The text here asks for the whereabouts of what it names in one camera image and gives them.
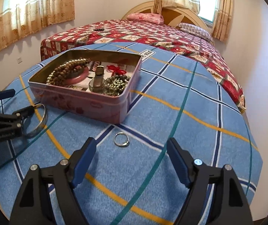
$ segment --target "metal screw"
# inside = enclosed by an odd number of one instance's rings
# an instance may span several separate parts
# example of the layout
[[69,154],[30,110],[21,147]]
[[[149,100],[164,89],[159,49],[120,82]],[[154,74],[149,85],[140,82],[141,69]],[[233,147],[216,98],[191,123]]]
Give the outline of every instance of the metal screw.
[[37,170],[37,168],[38,168],[38,165],[37,165],[37,164],[31,165],[31,167],[30,167],[30,169],[31,169],[32,171]]
[[193,162],[195,165],[198,165],[198,166],[201,166],[203,164],[201,159],[195,159]]
[[231,171],[231,170],[232,170],[232,167],[231,167],[231,165],[226,164],[226,165],[225,165],[225,169],[226,169],[227,171]]
[[60,161],[60,164],[62,166],[66,166],[68,164],[68,160],[67,159],[63,159],[63,160]]

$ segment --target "pink bangle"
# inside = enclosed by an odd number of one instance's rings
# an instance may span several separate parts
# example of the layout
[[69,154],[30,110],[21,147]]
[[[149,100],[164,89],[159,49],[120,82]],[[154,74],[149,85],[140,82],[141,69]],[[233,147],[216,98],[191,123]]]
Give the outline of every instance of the pink bangle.
[[84,68],[84,72],[81,73],[79,76],[75,77],[75,78],[72,78],[72,79],[66,79],[65,80],[65,84],[66,85],[75,85],[77,83],[80,83],[81,81],[83,81],[89,74],[89,68],[88,67],[85,67]]

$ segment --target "blue gripper pad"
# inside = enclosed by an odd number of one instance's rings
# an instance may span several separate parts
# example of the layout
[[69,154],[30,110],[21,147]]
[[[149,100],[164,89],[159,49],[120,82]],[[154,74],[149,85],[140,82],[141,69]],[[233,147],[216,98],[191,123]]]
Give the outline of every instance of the blue gripper pad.
[[85,174],[90,166],[90,163],[95,155],[96,152],[96,141],[94,138],[88,138],[88,140],[85,142],[82,149],[85,149],[84,153],[78,160],[76,166],[74,167],[74,173],[73,173],[73,179],[70,182],[72,188],[75,188],[78,184],[82,183]]
[[14,95],[15,95],[15,90],[14,89],[0,91],[0,100],[11,98]]
[[189,188],[192,183],[192,180],[189,178],[189,169],[179,153],[183,150],[174,138],[168,139],[166,148],[180,182]]

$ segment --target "plaid blanket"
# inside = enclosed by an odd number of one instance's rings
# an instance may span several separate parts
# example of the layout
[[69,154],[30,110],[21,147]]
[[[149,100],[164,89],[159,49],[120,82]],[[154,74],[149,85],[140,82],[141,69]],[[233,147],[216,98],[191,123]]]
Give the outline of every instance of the plaid blanket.
[[109,42],[137,42],[159,47],[200,62],[228,92],[241,112],[246,109],[241,86],[213,45],[168,25],[110,20],[64,31],[41,42],[41,60],[68,49]]
[[[38,139],[16,138],[0,143],[0,165],[31,143],[14,162],[0,170],[0,206],[7,217],[32,164],[53,166],[80,149],[88,137],[94,137],[96,154],[83,183],[74,193],[89,224],[110,224],[133,197],[160,155],[187,91],[187,102],[174,138],[183,149],[207,165],[232,165],[245,192],[250,184],[247,198],[251,203],[261,172],[261,156],[251,134],[249,141],[250,130],[238,108],[202,64],[135,42],[94,44],[74,49],[132,50],[144,55],[141,78],[127,118],[121,124],[111,125],[48,106],[47,126],[50,128]],[[16,96],[1,101],[0,112],[12,113],[28,106],[30,101],[35,102],[28,79],[55,57],[17,77],[8,87],[16,90]],[[29,128],[37,124],[38,118],[34,115]],[[113,142],[120,131],[129,136],[130,145],[126,148],[117,147]],[[213,186],[209,185],[201,224],[205,224],[212,191]],[[57,224],[64,224],[54,185],[49,186],[49,192]],[[165,154],[149,185],[119,224],[172,225],[187,193],[188,189],[180,183]]]

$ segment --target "label tag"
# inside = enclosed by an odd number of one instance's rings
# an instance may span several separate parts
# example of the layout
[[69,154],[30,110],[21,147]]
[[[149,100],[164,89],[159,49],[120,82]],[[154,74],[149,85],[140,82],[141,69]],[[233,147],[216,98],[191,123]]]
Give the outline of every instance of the label tag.
[[142,56],[142,61],[148,59],[152,55],[154,55],[156,52],[150,51],[150,50],[144,50],[143,52],[139,53],[139,55]]

